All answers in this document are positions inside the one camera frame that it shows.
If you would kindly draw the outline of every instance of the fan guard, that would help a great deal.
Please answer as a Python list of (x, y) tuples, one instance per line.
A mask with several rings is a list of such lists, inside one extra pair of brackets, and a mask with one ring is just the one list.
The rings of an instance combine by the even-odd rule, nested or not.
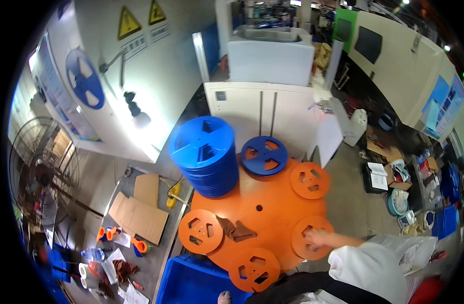
[(23, 125), (12, 144), (8, 168), (12, 202), (29, 222), (48, 228), (73, 213), (78, 156), (70, 135), (56, 120), (36, 117)]

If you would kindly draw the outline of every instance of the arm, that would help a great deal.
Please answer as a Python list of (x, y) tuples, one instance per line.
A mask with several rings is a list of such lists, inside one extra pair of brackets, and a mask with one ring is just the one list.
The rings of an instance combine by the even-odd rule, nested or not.
[(365, 241), (346, 235), (329, 233), (323, 229), (306, 229), (303, 231), (303, 237), (310, 242), (310, 248), (316, 249), (321, 246), (339, 248), (342, 246), (359, 247)]

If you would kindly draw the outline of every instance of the orange round table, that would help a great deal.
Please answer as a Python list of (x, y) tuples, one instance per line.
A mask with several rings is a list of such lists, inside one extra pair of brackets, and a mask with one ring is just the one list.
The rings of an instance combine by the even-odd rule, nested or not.
[(191, 209), (205, 209), (216, 216), (228, 218), (235, 224), (240, 220), (257, 237), (235, 243), (227, 236), (207, 256), (221, 268), (230, 272), (229, 265), (238, 252), (262, 248), (272, 252), (279, 261), (281, 272), (289, 271), (303, 259), (295, 254), (291, 245), (293, 228), (307, 216), (325, 218), (323, 198), (306, 199), (291, 186), (290, 173), (298, 162), (288, 159), (286, 167), (270, 177), (248, 173), (239, 162), (239, 183), (220, 198), (205, 198), (195, 192)]

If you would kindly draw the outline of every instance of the machine window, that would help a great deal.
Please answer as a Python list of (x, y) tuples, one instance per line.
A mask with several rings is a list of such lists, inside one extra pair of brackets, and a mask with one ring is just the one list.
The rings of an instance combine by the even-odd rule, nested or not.
[(376, 62), (381, 53), (382, 36), (365, 27), (359, 27), (359, 38), (355, 50), (361, 53), (372, 64)]
[(338, 18), (337, 21), (337, 38), (343, 42), (350, 41), (350, 33), (352, 32), (352, 23), (345, 19)]

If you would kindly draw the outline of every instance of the white plastic bag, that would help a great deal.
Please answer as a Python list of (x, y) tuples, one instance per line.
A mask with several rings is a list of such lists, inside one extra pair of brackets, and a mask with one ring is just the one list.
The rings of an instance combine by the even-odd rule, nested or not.
[(428, 264), (435, 251), (437, 238), (434, 236), (376, 235), (369, 242), (378, 243), (392, 251), (403, 269), (404, 275), (422, 269)]

